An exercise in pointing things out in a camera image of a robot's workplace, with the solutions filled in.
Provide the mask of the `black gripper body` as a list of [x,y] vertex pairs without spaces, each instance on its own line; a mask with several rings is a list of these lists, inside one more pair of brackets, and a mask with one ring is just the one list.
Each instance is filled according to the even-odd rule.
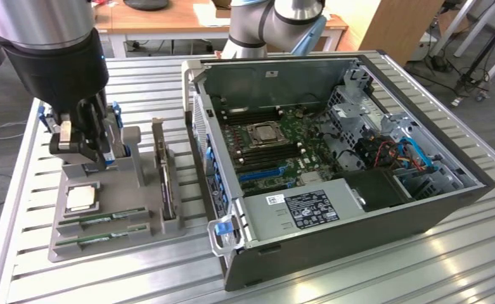
[[99,32],[77,45],[55,50],[9,46],[9,59],[26,89],[57,112],[69,112],[85,99],[105,99],[109,70]]

